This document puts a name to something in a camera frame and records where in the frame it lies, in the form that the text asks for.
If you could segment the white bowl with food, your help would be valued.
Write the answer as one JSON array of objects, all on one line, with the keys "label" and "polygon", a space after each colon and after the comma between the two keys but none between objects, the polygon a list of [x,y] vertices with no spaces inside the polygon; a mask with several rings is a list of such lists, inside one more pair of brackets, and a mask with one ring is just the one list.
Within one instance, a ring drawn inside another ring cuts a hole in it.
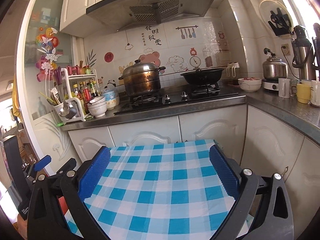
[{"label": "white bowl with food", "polygon": [[246,92],[256,92],[262,85],[262,79],[255,77],[246,77],[238,79],[239,86]]}]

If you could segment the stacked white bowls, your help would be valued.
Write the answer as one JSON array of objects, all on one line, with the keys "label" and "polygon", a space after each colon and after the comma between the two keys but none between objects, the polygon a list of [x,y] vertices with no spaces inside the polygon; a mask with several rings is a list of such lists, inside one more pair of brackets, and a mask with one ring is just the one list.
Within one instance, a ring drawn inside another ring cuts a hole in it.
[{"label": "stacked white bowls", "polygon": [[93,98],[87,103],[88,110],[92,116],[99,118],[107,112],[107,102],[104,96]]}]

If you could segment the white dish rack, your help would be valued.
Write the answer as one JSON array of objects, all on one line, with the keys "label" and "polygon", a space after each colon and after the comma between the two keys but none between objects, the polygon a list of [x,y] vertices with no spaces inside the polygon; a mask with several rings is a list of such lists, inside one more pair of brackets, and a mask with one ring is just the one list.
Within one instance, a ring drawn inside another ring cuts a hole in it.
[{"label": "white dish rack", "polygon": [[76,121],[86,121],[87,117],[90,116],[86,109],[85,100],[80,99],[73,88],[74,85],[80,87],[81,82],[86,84],[90,80],[98,80],[95,69],[92,70],[91,74],[83,75],[69,75],[67,68],[58,67],[54,70],[55,89],[59,94],[54,109],[64,125]]}]

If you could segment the yellow mug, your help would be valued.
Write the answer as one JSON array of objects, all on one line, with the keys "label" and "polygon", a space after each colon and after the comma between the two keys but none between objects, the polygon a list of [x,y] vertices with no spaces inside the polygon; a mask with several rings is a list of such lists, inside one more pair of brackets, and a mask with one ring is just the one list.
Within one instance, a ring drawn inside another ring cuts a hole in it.
[{"label": "yellow mug", "polygon": [[308,104],[311,97],[311,87],[302,83],[297,84],[297,101]]}]

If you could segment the large brass stock pot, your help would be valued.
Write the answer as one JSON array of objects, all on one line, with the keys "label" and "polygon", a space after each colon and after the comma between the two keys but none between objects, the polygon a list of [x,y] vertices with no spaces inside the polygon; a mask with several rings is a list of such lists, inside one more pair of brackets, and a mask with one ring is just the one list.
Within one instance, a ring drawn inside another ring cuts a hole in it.
[{"label": "large brass stock pot", "polygon": [[161,89],[159,72],[165,69],[164,66],[156,67],[154,63],[141,63],[136,60],[134,65],[124,69],[118,79],[124,81],[129,97],[143,96],[157,93]]}]

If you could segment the steel range hood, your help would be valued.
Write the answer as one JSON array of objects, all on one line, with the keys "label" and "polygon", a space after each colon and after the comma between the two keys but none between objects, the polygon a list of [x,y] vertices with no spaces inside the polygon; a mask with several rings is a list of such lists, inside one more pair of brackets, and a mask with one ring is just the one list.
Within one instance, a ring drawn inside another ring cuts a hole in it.
[{"label": "steel range hood", "polygon": [[203,17],[214,0],[101,0],[86,14],[117,32],[183,18]]}]

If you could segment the black gas stove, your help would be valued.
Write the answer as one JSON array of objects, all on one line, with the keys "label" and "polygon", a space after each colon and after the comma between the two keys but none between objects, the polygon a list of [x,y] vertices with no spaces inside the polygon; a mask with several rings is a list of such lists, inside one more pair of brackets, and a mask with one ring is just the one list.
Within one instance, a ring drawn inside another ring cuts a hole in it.
[{"label": "black gas stove", "polygon": [[161,89],[156,94],[141,95],[130,98],[128,102],[121,105],[115,115],[144,112],[151,109],[160,109],[174,105],[185,105],[192,102],[202,102],[235,96],[239,93],[233,88],[225,88],[217,83],[213,85],[192,86]]}]

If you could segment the black knife holder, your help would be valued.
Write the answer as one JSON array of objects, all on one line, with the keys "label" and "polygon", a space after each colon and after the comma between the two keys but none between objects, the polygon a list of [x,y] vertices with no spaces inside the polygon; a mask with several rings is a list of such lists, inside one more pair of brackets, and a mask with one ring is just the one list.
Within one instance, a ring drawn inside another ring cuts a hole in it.
[{"label": "black knife holder", "polygon": [[283,14],[280,8],[277,8],[277,13],[270,11],[270,20],[268,24],[276,36],[293,34],[292,23],[288,14]]}]

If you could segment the white kitchen base cabinets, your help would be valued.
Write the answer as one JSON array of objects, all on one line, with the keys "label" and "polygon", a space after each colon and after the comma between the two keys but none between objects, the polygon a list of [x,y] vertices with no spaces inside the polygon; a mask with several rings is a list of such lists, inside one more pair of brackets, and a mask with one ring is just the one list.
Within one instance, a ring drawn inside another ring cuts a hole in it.
[{"label": "white kitchen base cabinets", "polygon": [[81,160],[101,146],[137,146],[213,139],[241,167],[270,176],[282,173],[295,236],[319,208],[319,145],[298,129],[252,106],[234,106],[149,121],[69,131]]}]

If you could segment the steel kettle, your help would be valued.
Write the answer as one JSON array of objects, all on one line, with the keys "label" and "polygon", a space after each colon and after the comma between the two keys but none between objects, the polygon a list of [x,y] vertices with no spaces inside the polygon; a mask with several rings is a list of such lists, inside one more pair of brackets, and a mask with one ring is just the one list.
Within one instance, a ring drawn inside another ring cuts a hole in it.
[{"label": "steel kettle", "polygon": [[266,80],[288,78],[288,65],[269,48],[264,48],[264,54],[268,56],[266,61],[263,62],[264,78]]}]

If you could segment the steel thermos flask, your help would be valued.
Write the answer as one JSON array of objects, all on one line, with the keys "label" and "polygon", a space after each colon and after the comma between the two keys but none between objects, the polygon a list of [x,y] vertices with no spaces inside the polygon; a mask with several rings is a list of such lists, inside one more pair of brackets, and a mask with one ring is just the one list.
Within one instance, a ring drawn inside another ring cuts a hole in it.
[{"label": "steel thermos flask", "polygon": [[306,38],[306,29],[301,25],[297,25],[293,28],[293,32],[296,38],[291,41],[293,49],[292,66],[298,69],[301,80],[315,80],[315,55],[311,42]]}]

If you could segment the blue white panda mug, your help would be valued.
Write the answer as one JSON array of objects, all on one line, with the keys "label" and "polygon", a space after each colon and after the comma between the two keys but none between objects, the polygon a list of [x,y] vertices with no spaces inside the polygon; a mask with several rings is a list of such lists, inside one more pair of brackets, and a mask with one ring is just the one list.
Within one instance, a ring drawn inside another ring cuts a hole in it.
[{"label": "blue white panda mug", "polygon": [[113,110],[117,106],[117,94],[114,90],[107,90],[104,92],[104,97],[107,102],[107,110]]}]

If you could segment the black wok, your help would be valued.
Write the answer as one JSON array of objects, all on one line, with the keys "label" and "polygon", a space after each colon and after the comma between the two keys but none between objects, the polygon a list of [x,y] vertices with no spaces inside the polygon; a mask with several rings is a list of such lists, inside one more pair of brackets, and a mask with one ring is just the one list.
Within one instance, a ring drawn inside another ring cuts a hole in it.
[{"label": "black wok", "polygon": [[197,69],[183,72],[180,76],[193,86],[213,85],[221,79],[223,70],[223,68]]}]

